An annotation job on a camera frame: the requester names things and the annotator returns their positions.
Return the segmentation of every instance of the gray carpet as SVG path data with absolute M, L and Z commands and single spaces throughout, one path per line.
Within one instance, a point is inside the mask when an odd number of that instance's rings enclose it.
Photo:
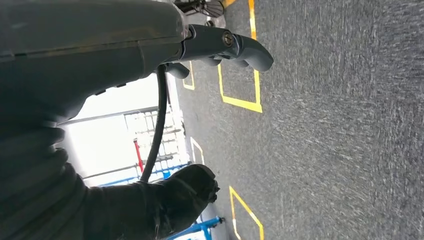
M 263 113 L 223 103 L 216 67 L 193 63 L 195 90 L 178 81 L 223 216 L 232 186 L 266 240 L 424 239 L 424 3 L 401 2 L 256 0 L 257 39 L 275 58 L 260 74 Z M 250 35 L 248 1 L 226 22 Z M 222 77 L 226 96 L 255 98 L 251 68 L 225 62 Z M 235 212 L 241 239 L 258 240 Z

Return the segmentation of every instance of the yellow line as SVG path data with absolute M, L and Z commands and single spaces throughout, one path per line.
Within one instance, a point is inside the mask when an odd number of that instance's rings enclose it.
M 256 24 L 255 24 L 255 1 L 249 0 L 249 16 L 250 16 L 250 32 L 252 39 L 256 40 Z
M 190 142 L 191 142 L 191 153 L 193 154 L 193 161 L 196 162 L 196 155 L 195 155 L 195 148 L 194 148 L 194 146 L 196 146 L 196 148 L 200 150 L 201 164 L 205 165 L 205 158 L 203 157 L 202 148 L 192 137 L 190 137 Z
M 224 0 L 222 4 L 224 5 L 224 8 L 227 8 L 231 4 L 233 4 L 236 0 Z
M 182 80 L 182 85 L 186 89 L 194 90 L 195 89 L 195 77 L 193 76 L 193 65 L 192 65 L 192 61 L 189 61 L 189 64 L 190 64 L 190 74 L 191 74 L 191 85 L 186 84 L 186 80 L 185 79 Z
M 254 112 L 262 113 L 261 106 L 261 86 L 259 82 L 259 72 L 254 71 L 254 92 L 256 101 L 246 101 L 234 97 L 224 96 L 224 86 L 223 86 L 223 74 L 221 71 L 221 64 L 218 65 L 218 78 L 219 78 L 219 91 L 221 93 L 222 101 L 227 104 L 231 104 L 240 108 L 249 109 Z
M 250 217 L 255 221 L 257 226 L 259 227 L 259 240 L 264 240 L 264 226 L 262 225 L 261 221 L 255 216 L 255 214 L 252 212 L 250 207 L 243 201 L 243 199 L 237 194 L 237 192 L 234 190 L 233 187 L 229 186 L 229 198 L 231 201 L 231 212 L 232 212 L 232 225 L 234 227 L 234 233 L 237 236 L 238 240 L 242 240 L 239 233 L 237 232 L 237 225 L 236 225 L 236 211 L 234 209 L 234 200 L 233 196 L 241 203 L 241 205 L 244 207 L 244 209 L 247 211 L 247 213 L 250 215 Z
M 249 3 L 249 21 L 250 21 L 250 33 L 251 38 L 256 40 L 256 23 L 255 23 L 255 1 L 248 0 Z M 254 93 L 255 101 L 246 101 L 234 97 L 224 96 L 224 87 L 223 87 L 223 74 L 221 70 L 221 65 L 218 65 L 218 77 L 219 77 L 219 91 L 221 92 L 222 101 L 227 104 L 231 104 L 240 108 L 249 109 L 254 112 L 262 113 L 261 105 L 261 81 L 259 78 L 259 72 L 253 70 L 254 78 Z

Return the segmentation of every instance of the black cable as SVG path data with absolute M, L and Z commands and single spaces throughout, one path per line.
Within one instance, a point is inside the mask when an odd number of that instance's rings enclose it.
M 148 182 L 158 157 L 159 148 L 161 147 L 162 135 L 164 134 L 165 117 L 167 115 L 167 76 L 165 75 L 165 66 L 159 65 L 156 70 L 157 88 L 159 90 L 159 103 L 157 105 L 156 128 L 154 130 L 153 141 L 151 142 L 150 152 L 148 153 L 147 162 L 140 180 Z

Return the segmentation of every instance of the metal bar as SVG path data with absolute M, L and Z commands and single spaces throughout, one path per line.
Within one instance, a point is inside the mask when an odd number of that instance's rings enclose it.
M 174 170 L 174 169 L 180 169 L 180 168 L 182 168 L 184 166 L 187 166 L 187 165 L 189 165 L 189 164 L 181 164 L 181 165 L 177 165 L 177 166 L 172 166 L 172 167 L 164 168 L 164 169 L 161 169 L 161 170 L 152 171 L 151 173 L 152 174 L 157 174 L 157 173 L 161 173 L 161 172 L 165 172 L 165 171 L 170 171 L 170 170 Z
M 137 166 L 138 166 L 138 164 L 134 164 L 132 166 L 126 166 L 126 167 L 118 168 L 118 169 L 115 169 L 115 170 L 110 170 L 110 171 L 105 171 L 105 172 L 101 172 L 101 173 L 96 173 L 96 174 L 93 174 L 93 175 L 90 175 L 90 176 L 86 176 L 83 179 L 86 180 L 86 179 L 94 178 L 94 177 L 105 175 L 105 174 L 116 173 L 116 172 L 119 172 L 119 171 L 136 168 Z
M 121 179 L 121 180 L 111 181 L 111 182 L 108 182 L 108 183 L 105 183 L 105 184 L 101 184 L 101 185 L 99 185 L 99 187 L 106 187 L 106 186 L 110 186 L 110 185 L 114 185 L 114 184 L 120 184 L 120 183 L 123 183 L 123 182 L 128 182 L 128 181 L 131 181 L 131 180 L 134 180 L 134 179 L 138 179 L 138 178 L 139 177 L 137 177 L 137 176 L 133 176 L 133 177 L 129 177 L 129 178 Z
M 134 145 L 135 145 L 135 151 L 137 152 L 137 158 L 138 158 L 138 166 L 140 167 L 141 172 L 143 173 L 143 161 L 142 156 L 140 155 L 140 147 L 139 143 L 137 142 L 137 138 L 134 139 Z
M 68 120 L 68 121 L 59 123 L 58 126 L 65 126 L 65 125 L 70 125 L 70 124 L 82 123 L 82 122 L 87 122 L 87 121 L 91 121 L 91 120 L 115 117 L 115 116 L 119 116 L 119 115 L 141 114 L 141 113 L 147 113 L 147 112 L 157 111 L 157 110 L 158 110 L 158 107 L 155 106 L 155 107 L 147 107 L 147 108 L 141 108 L 141 109 L 130 110 L 130 111 L 115 112 L 115 113 L 110 113 L 110 114 L 105 114 L 105 115 L 100 115 L 100 116 L 92 116 L 92 117 L 86 117 L 86 118 L 81 118 L 81 119 Z

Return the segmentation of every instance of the yellow tape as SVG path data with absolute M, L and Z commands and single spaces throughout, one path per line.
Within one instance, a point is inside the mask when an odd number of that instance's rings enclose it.
M 242 240 L 239 233 L 237 232 L 237 225 L 236 225 L 236 211 L 234 209 L 234 200 L 233 196 L 241 203 L 241 205 L 244 207 L 244 209 L 247 211 L 247 213 L 250 215 L 250 217 L 254 220 L 254 222 L 259 227 L 259 240 L 264 240 L 264 226 L 262 225 L 261 221 L 255 216 L 255 214 L 252 212 L 250 207 L 243 201 L 243 199 L 237 194 L 237 192 L 234 190 L 233 187 L 229 186 L 229 198 L 231 201 L 231 212 L 232 212 L 232 225 L 234 227 L 234 233 L 238 240 Z
M 191 85 L 186 84 L 186 80 L 185 79 L 182 80 L 182 85 L 186 89 L 194 90 L 195 89 L 195 77 L 193 76 L 193 65 L 192 65 L 192 61 L 189 61 L 189 64 L 190 64 L 190 74 L 191 74 Z
M 255 1 L 249 1 L 249 20 L 250 20 L 250 33 L 252 39 L 256 40 L 256 23 L 255 23 Z M 261 105 L 261 84 L 259 80 L 259 72 L 254 70 L 254 93 L 255 101 L 246 101 L 234 97 L 224 96 L 224 87 L 223 87 L 223 74 L 221 71 L 221 65 L 218 65 L 218 77 L 219 77 L 219 90 L 221 92 L 222 101 L 227 104 L 231 104 L 240 108 L 249 109 L 254 112 L 262 113 Z

